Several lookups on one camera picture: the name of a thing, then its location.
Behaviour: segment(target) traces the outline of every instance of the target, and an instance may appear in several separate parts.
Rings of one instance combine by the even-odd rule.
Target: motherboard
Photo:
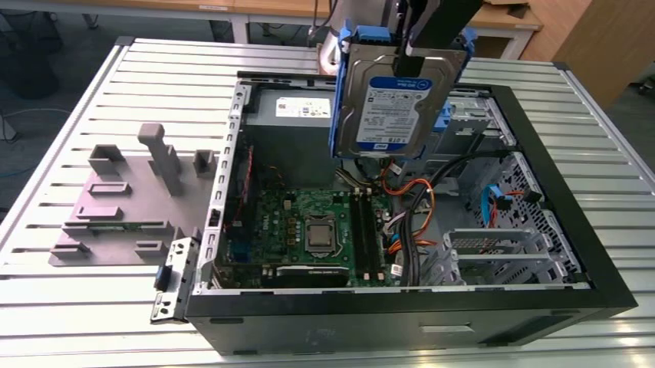
[[[261,190],[252,237],[230,240],[237,288],[393,285],[379,228],[383,195],[332,190]]]

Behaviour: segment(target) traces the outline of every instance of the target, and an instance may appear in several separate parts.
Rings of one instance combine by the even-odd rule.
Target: ram slot
[[[349,196],[349,230],[352,234],[352,246],[355,250],[355,274],[357,278],[368,276],[368,257],[367,257],[367,245],[363,237],[363,223],[361,223],[361,196],[352,194]]]
[[[363,225],[363,242],[367,249],[368,273],[371,274],[371,279],[377,279],[377,274],[380,273],[380,248],[377,247],[376,214],[372,209],[369,195],[361,196],[359,205]]]

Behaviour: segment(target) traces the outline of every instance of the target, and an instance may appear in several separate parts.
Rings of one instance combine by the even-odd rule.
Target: aluminum slotted table
[[[473,59],[461,81],[513,89],[635,293],[639,307],[615,318],[515,348],[218,356],[192,325],[148,323],[154,266],[49,266],[96,144],[144,153],[140,124],[158,122],[180,155],[220,152],[236,71],[317,71],[308,48],[121,40],[0,225],[0,365],[655,365],[655,177],[572,74],[549,63]]]

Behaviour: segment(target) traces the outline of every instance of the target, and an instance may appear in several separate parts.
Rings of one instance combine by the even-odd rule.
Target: power supply label
[[[419,78],[373,77],[368,82],[357,145],[365,150],[397,150],[411,139],[432,81]]]
[[[321,117],[329,119],[328,98],[280,97],[274,103],[276,117]]]

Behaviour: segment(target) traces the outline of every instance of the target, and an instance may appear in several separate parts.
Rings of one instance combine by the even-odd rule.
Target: green motherboard
[[[356,273],[357,249],[353,240],[351,194],[329,190],[262,190],[258,193],[248,244],[230,244],[236,262],[245,266],[339,266],[349,270],[351,287],[391,286],[389,265],[384,264],[381,239],[376,236],[380,273]],[[385,196],[372,195],[376,224],[389,210]],[[234,268],[240,288],[258,288],[261,269]]]

